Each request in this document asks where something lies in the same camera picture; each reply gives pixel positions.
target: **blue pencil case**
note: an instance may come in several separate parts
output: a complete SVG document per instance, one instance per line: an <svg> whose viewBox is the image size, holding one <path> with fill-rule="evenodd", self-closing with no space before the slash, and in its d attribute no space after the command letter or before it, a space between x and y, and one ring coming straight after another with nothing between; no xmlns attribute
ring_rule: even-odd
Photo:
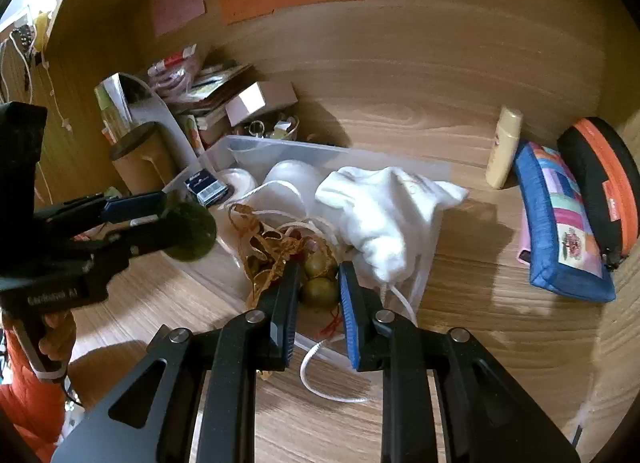
<svg viewBox="0 0 640 463"><path fill-rule="evenodd" d="M603 265L574 176L553 149L521 141L514 158L531 239L529 282L564 297L610 302Z"/></svg>

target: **white cord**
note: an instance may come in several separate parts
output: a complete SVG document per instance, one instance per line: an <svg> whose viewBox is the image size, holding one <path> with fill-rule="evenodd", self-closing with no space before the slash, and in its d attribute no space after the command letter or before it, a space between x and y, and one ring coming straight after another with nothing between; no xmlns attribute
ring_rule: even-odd
<svg viewBox="0 0 640 463"><path fill-rule="evenodd" d="M66 128L69 132L73 132L73 128L71 127L71 123L68 118L63 118L62 113L60 112L60 108L58 107L58 99L56 98L56 91L53 88L53 80L51 80L51 74L49 73L49 62L44 57L44 50L40 52L42 55L42 66L44 67L44 71L47 72L47 78L49 78L49 84L51 85L50 96L53 97L53 103L56 105L56 111L58 112L58 116L60 117L60 122L62 122L62 127Z"/></svg>
<svg viewBox="0 0 640 463"><path fill-rule="evenodd" d="M6 50L6 43L9 39L4 39L0 43L0 78L2 78L2 85L4 86L4 93L6 94L7 103L11 102L11 96L9 96L9 86L4 79L4 52Z"/></svg>
<svg viewBox="0 0 640 463"><path fill-rule="evenodd" d="M36 166L40 169L40 175L42 176L42 180L44 181L44 186L46 186L46 188L47 188L47 194L49 194L49 204L52 205L53 204L53 198L51 197L51 191L49 189L49 183L47 183L47 178L44 175L44 171L42 170L42 167L40 166L40 162L37 162Z"/></svg>
<svg viewBox="0 0 640 463"><path fill-rule="evenodd" d="M313 356L316 353L318 353L318 350L325 344L331 344L333 342L337 342L338 340L343 340L343 339L344 339L344 335L339 334L329 340L325 339L325 340L322 340L321 342L318 342L318 344L316 344L310 350L308 350L307 354L302 359L302 364L300 364L300 380L302 380L302 385L304 385L308 390L310 390L315 395L320 396L320 398L331 399L333 401L340 401L342 403L362 403L364 401L369 401L369 398L342 398L340 396L327 395L322 391L318 391L317 389L314 389L306 379L306 366L308 366L309 362L311 361L311 358L313 358Z"/></svg>
<svg viewBox="0 0 640 463"><path fill-rule="evenodd" d="M406 309L406 312L409 313L409 319L411 320L411 322L414 323L414 326L417 327L418 318L415 316L415 311L411 307L411 304L409 304L409 301L406 299L406 297L402 293L400 293L400 290L393 284L389 284L388 289L390 289L391 293L393 293L396 297L398 297L398 300L402 303L402 305L404 306L404 309Z"/></svg>
<svg viewBox="0 0 640 463"><path fill-rule="evenodd" d="M47 204L46 201L44 201L44 198L40 195L40 192L38 191L38 189L36 189L35 187L33 188L33 191L36 192L36 196L37 198L42 201L45 205Z"/></svg>
<svg viewBox="0 0 640 463"><path fill-rule="evenodd" d="M15 50L17 51L18 55L20 55L22 62L24 62L24 67L27 68L27 76L29 77L29 103L31 104L33 103L33 82L31 81L31 71L29 69L29 65L27 64L27 59L20 51L20 48L18 48L18 45L15 43L14 32L9 33L9 38L11 39L11 42L14 43Z"/></svg>

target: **zipper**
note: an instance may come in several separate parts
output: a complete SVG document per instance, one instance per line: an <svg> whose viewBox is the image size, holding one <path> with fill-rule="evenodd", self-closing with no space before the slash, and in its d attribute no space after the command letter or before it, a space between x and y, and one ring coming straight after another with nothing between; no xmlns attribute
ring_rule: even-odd
<svg viewBox="0 0 640 463"><path fill-rule="evenodd" d="M636 208L636 199L631 189L631 183L629 183L626 172L620 164L616 153L593 123L583 119L575 123L574 127L593 149L602 164L604 172L607 174L607 178L609 178L612 196L620 215L622 257L626 257L629 255L636 239L638 239L638 209Z"/></svg>

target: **orange fabric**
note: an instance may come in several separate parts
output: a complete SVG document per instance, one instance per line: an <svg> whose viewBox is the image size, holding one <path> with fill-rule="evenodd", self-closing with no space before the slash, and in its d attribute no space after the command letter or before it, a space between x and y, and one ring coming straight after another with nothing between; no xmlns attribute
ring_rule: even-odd
<svg viewBox="0 0 640 463"><path fill-rule="evenodd" d="M13 382L0 385L0 407L27 445L49 463L65 420L65 395L57 383L42 383L31 371L17 338L7 332Z"/></svg>
<svg viewBox="0 0 640 463"><path fill-rule="evenodd" d="M611 182L610 188L613 191L617 210L620 214L622 255L626 257L638 238L638 210L636 209L636 199L631 189L631 183L629 183L626 172L620 164L616 153L613 152L607 140L593 123L583 119L574 123L574 127L598 157L604 172Z"/></svg>

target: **white box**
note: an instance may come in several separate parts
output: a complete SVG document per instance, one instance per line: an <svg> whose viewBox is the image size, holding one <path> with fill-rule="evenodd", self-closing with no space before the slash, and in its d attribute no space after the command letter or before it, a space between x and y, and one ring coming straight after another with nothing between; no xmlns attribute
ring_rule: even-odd
<svg viewBox="0 0 640 463"><path fill-rule="evenodd" d="M284 109L298 101L290 82L256 82L226 103L231 125L272 110Z"/></svg>

